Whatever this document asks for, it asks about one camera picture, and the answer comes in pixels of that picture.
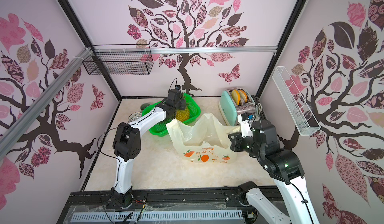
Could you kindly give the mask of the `large pineapple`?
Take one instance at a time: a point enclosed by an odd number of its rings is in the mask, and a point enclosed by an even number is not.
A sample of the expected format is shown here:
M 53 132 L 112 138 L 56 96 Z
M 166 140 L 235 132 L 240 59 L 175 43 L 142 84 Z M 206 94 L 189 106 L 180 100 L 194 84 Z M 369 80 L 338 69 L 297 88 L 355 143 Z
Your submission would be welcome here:
M 189 105 L 186 104 L 185 109 L 178 109 L 175 118 L 180 122 L 185 122 L 190 118 Z

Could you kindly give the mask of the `yellow plastic bag orange print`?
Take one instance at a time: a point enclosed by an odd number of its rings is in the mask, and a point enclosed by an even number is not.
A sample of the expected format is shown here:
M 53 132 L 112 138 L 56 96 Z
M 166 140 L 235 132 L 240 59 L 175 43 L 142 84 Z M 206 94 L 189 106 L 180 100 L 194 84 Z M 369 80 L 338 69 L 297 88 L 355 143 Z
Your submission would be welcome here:
M 237 159 L 229 135 L 240 132 L 241 128 L 222 125 L 212 113 L 203 114 L 193 126 L 174 119 L 166 127 L 173 147 L 185 160 L 230 164 Z

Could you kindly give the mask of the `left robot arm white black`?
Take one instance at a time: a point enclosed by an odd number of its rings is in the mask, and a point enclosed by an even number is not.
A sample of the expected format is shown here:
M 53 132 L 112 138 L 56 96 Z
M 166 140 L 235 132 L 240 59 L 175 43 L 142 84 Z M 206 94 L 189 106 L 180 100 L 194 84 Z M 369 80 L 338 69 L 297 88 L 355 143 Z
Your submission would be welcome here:
M 113 141 L 114 156 L 117 160 L 115 184 L 106 203 L 107 210 L 129 208 L 133 202 L 132 173 L 134 160 L 141 151 L 141 137 L 160 122 L 174 118 L 177 110 L 187 107 L 184 94 L 177 85 L 168 91 L 167 98 L 136 121 L 120 123 Z

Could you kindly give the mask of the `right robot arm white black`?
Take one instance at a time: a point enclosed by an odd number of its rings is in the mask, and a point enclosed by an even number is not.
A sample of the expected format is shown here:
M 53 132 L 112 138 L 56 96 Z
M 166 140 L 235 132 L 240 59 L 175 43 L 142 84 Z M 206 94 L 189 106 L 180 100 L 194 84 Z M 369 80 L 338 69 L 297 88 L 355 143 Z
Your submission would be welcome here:
M 240 203 L 252 206 L 269 224 L 317 224 L 319 219 L 307 190 L 299 157 L 280 147 L 275 126 L 266 120 L 241 122 L 241 130 L 229 134 L 231 150 L 247 152 L 274 180 L 288 214 L 285 215 L 253 182 L 239 186 Z

